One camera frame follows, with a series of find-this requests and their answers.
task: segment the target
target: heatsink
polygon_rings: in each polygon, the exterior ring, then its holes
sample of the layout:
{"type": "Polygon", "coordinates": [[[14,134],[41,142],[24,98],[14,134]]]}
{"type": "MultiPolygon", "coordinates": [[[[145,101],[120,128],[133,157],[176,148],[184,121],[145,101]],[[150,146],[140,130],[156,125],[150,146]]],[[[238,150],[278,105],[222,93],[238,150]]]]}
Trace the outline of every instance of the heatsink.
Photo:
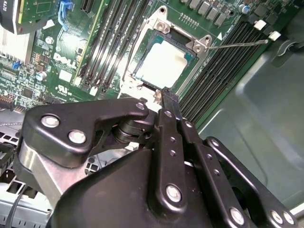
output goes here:
{"type": "Polygon", "coordinates": [[[15,35],[0,26],[0,56],[27,64],[30,62],[34,38],[34,32],[15,35]]]}

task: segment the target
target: green circuit board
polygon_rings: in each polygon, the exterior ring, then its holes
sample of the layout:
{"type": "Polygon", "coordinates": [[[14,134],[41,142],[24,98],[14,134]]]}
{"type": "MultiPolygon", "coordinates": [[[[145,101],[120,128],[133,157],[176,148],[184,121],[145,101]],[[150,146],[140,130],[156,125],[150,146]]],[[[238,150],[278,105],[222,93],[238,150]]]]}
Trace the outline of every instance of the green circuit board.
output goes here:
{"type": "MultiPolygon", "coordinates": [[[[26,1],[24,6],[30,8],[31,2],[26,1]]],[[[124,74],[138,26],[159,7],[165,6],[168,9],[168,20],[189,34],[198,38],[211,35],[213,46],[223,42],[242,16],[239,10],[239,6],[243,4],[241,0],[211,0],[208,2],[209,12],[205,15],[198,13],[202,0],[198,1],[199,5],[195,9],[190,7],[191,2],[192,0],[95,0],[92,10],[85,12],[81,9],[83,0],[73,0],[73,7],[66,12],[67,31],[64,31],[59,24],[57,13],[52,15],[50,19],[54,25],[40,29],[35,34],[29,63],[13,70],[11,66],[14,61],[0,57],[0,98],[26,109],[57,102],[116,98],[120,92],[120,79],[124,74]],[[210,9],[217,11],[214,18],[209,18],[210,9]],[[221,24],[216,22],[219,15],[225,16],[221,24]],[[103,44],[102,58],[94,65],[90,59],[94,59],[95,51],[101,44],[103,44]],[[41,72],[46,77],[38,81],[36,75],[41,72]]],[[[295,13],[294,9],[297,9],[293,1],[284,4],[277,3],[276,0],[267,0],[265,3],[259,0],[244,2],[250,6],[250,13],[263,5],[266,12],[261,18],[265,19],[273,13],[278,18],[282,15],[291,18],[295,13]]],[[[34,9],[29,8],[24,8],[24,21],[35,19],[37,16],[36,13],[31,12],[34,9]]],[[[144,37],[133,59],[135,64],[139,63],[146,52],[152,34],[154,31],[144,37]]],[[[206,61],[210,60],[213,52],[208,53],[206,61]]],[[[197,61],[197,57],[194,56],[174,84],[172,88],[174,92],[181,86],[197,61]]]]}

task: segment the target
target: capacitor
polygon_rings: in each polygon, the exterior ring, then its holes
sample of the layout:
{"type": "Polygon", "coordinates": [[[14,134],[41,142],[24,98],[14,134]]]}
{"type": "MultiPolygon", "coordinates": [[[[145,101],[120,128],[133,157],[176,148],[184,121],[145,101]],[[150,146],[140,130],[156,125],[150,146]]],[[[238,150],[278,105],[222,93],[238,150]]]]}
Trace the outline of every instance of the capacitor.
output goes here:
{"type": "Polygon", "coordinates": [[[250,12],[250,6],[247,6],[245,4],[241,4],[238,7],[238,10],[242,13],[242,14],[248,14],[250,12]]]}
{"type": "Polygon", "coordinates": [[[36,79],[40,82],[42,82],[44,79],[47,78],[47,74],[44,71],[39,72],[38,74],[36,74],[36,79]]]}
{"type": "Polygon", "coordinates": [[[47,44],[53,44],[54,43],[54,39],[52,37],[46,37],[46,43],[47,44]]]}

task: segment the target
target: black cable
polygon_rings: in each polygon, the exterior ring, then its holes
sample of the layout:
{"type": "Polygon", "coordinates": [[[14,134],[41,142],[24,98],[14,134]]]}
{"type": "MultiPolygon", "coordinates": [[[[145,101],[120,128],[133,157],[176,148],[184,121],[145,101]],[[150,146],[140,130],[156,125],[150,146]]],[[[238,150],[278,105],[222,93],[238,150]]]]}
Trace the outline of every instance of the black cable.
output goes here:
{"type": "Polygon", "coordinates": [[[25,189],[28,188],[28,185],[24,185],[23,189],[20,191],[17,199],[15,200],[13,206],[11,207],[10,211],[9,211],[9,215],[8,215],[8,218],[6,220],[6,223],[5,223],[5,228],[12,228],[12,224],[13,224],[13,218],[14,218],[14,214],[15,214],[15,211],[16,211],[16,208],[18,206],[18,203],[21,199],[21,196],[22,194],[24,193],[25,189]]]}

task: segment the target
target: chip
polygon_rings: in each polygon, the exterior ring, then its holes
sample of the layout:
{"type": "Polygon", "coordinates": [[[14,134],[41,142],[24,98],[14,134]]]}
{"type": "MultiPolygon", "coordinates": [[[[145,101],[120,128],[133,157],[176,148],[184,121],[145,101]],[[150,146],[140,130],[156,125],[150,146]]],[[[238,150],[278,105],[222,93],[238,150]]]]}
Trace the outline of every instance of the chip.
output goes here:
{"type": "Polygon", "coordinates": [[[33,93],[34,93],[34,92],[33,92],[32,90],[27,89],[27,88],[24,88],[24,89],[23,89],[23,92],[22,92],[22,96],[25,96],[25,97],[27,97],[27,98],[32,98],[33,93]]]}

